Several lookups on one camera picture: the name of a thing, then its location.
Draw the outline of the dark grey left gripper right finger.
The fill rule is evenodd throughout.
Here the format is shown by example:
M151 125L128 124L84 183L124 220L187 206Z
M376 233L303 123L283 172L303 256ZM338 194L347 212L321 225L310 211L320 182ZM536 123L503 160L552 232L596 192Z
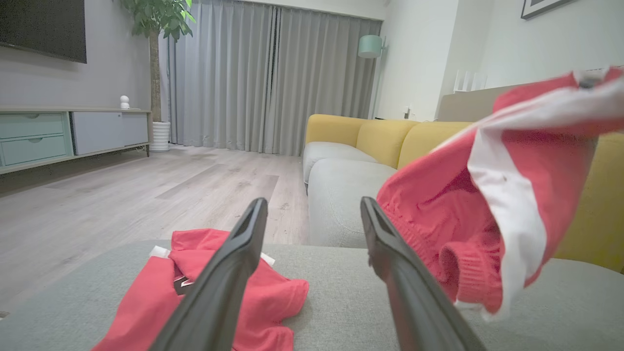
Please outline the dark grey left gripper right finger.
M484 351L485 345L372 197L360 202L369 264L387 287L402 351Z

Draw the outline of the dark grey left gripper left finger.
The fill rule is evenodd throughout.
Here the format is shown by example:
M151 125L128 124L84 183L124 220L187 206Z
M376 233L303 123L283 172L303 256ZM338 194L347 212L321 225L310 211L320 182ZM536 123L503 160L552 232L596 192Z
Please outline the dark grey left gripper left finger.
M229 351L248 279L261 260L268 203L256 198L206 264L150 349Z

